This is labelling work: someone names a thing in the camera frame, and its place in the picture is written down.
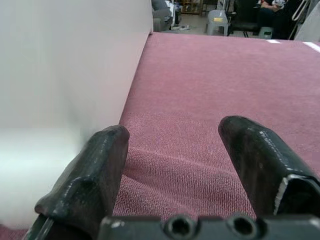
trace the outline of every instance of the stool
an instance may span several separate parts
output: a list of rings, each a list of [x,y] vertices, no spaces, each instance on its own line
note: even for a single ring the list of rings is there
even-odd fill
[[[208,35],[213,35],[216,27],[223,27],[224,35],[228,35],[228,19],[225,11],[212,10],[208,14]]]
[[[272,27],[263,26],[263,27],[261,27],[261,29],[259,31],[259,38],[260,39],[271,39],[273,31],[274,31],[274,29]]]

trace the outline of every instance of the pink towel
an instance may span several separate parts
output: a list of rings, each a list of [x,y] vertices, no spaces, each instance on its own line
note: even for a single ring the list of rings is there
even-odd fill
[[[131,137],[114,214],[254,216],[217,131],[228,115],[273,129],[320,174],[319,63],[302,42],[151,35],[120,121]]]

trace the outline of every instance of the white stool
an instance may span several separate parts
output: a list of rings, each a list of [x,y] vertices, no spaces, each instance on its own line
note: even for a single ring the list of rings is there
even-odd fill
[[[224,36],[228,35],[228,19],[224,10],[212,10],[208,14],[208,35],[213,35],[216,27],[223,27]]]

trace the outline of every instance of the white stripe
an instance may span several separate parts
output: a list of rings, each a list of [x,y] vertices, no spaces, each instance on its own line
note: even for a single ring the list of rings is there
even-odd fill
[[[274,39],[269,39],[269,40],[267,40],[267,42],[270,43],[270,44],[282,44],[282,42],[279,42],[279,41],[274,40]]]
[[[303,43],[308,47],[312,48],[313,50],[317,51],[318,53],[320,53],[320,46],[318,46],[317,44],[309,41],[304,41]]]

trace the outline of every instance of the white wall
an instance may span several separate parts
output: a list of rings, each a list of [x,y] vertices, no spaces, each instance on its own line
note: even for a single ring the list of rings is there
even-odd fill
[[[0,2],[0,223],[28,227],[84,139],[119,122],[150,0]]]

